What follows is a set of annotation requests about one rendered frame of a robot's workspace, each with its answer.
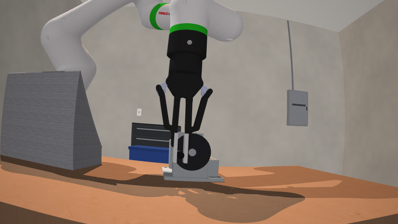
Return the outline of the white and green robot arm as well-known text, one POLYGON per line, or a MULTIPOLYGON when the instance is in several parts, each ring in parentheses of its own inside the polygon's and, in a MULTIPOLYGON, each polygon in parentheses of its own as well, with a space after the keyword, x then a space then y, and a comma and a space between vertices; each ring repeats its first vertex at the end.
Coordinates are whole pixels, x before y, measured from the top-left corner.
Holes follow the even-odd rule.
POLYGON ((41 44, 56 71, 81 70, 85 91, 96 74, 96 63, 81 36, 99 21, 133 2, 141 24, 148 29, 170 30, 167 56, 206 58, 207 37, 235 40, 243 31, 243 19, 233 9, 214 0, 88 0, 48 21, 41 44))

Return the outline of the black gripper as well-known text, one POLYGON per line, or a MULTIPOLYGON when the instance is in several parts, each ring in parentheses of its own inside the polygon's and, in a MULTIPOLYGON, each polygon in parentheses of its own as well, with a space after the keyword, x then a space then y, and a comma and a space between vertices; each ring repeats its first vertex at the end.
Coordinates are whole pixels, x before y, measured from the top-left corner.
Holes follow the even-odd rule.
POLYGON ((202 60, 195 56, 178 55, 170 59, 168 77, 164 83, 157 85, 155 90, 160 97, 161 112, 164 128, 171 131, 171 146, 173 147, 174 163, 177 162, 178 148, 178 119, 180 99, 185 98, 185 133, 183 139, 183 163, 187 163, 188 148, 191 144, 191 133, 198 131, 201 126, 208 98, 213 93, 211 88, 203 85, 202 60), (169 124, 168 111, 165 100, 166 87, 174 96, 172 126, 169 124), (192 127, 193 97, 201 89, 201 101, 198 107, 195 122, 192 127))

